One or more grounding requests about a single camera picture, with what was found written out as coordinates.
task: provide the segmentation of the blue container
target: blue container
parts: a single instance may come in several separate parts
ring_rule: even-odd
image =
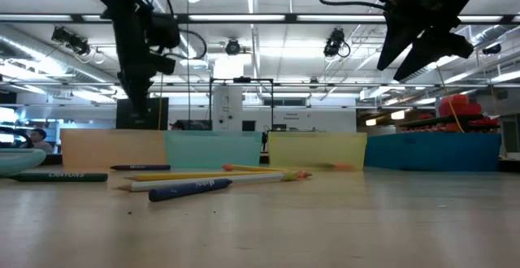
[[[368,138],[365,166],[407,171],[496,171],[501,135],[401,133]]]
[[[167,161],[174,170],[260,163],[261,132],[167,131],[164,139]]]

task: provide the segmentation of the person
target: person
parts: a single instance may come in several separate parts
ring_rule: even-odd
[[[182,131],[184,129],[186,129],[184,123],[180,122],[179,120],[177,120],[175,123],[171,125],[171,130],[173,131]]]
[[[45,151],[47,154],[53,153],[53,147],[44,141],[44,139],[47,137],[47,132],[43,129],[33,129],[31,131],[31,134],[29,135],[31,138],[32,143],[34,144],[34,149],[41,149]]]

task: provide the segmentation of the ceiling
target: ceiling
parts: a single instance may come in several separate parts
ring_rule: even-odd
[[[171,0],[176,13],[377,13],[377,9],[364,6],[324,6],[319,0],[200,0],[189,3],[187,0]],[[329,1],[364,1],[375,0],[329,0]],[[165,0],[156,0],[156,8],[166,7]],[[100,14],[104,6],[98,0],[2,0],[0,13],[78,13]],[[464,14],[517,14],[520,11],[518,0],[471,0]],[[57,24],[9,24],[13,28],[33,37],[47,45],[55,45],[50,39]],[[65,27],[89,40],[89,44],[97,47],[99,54],[93,60],[83,59],[88,66],[112,76],[119,71],[115,39],[109,24],[66,24]],[[200,33],[209,46],[207,62],[212,64],[216,58],[224,56],[223,44],[230,38],[236,38],[248,52],[259,54],[259,71],[257,77],[273,78],[280,82],[308,82],[310,77],[318,77],[321,82],[389,82],[393,72],[404,59],[401,55],[385,71],[377,71],[377,57],[373,56],[384,41],[386,27],[383,25],[334,25],[334,24],[191,24],[184,26]],[[347,42],[352,47],[352,53],[347,58],[338,58],[332,63],[323,57],[323,47],[334,28],[343,28]],[[471,39],[489,27],[460,27],[457,31]],[[258,35],[258,47],[254,48],[253,35]],[[202,49],[200,41],[191,39],[189,44],[196,51]],[[516,52],[520,45],[516,35],[504,39],[504,52]],[[57,50],[71,55],[64,47]],[[491,57],[474,54],[469,60],[455,59],[443,66],[450,74],[462,73],[469,68],[482,66],[483,62],[491,62],[502,58],[505,54]],[[184,81],[187,74],[192,75],[191,81],[208,80],[209,69],[182,66],[177,64],[173,76],[164,76],[165,81]],[[245,75],[254,76],[254,67],[249,61],[245,63]],[[437,79],[424,79],[423,83],[437,83]],[[362,88],[340,88],[337,92],[358,93]]]

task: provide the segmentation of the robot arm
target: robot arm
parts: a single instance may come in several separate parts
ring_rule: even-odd
[[[173,15],[153,13],[148,0],[100,1],[106,5],[102,17],[111,19],[114,27],[118,78],[134,108],[144,114],[150,78],[157,71],[172,74],[175,69],[175,60],[161,53],[179,45],[179,27]],[[150,51],[155,45],[160,47],[159,54]]]

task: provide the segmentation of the green pencil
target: green pencil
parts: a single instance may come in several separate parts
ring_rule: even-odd
[[[7,178],[19,182],[106,182],[108,174],[21,173]]]

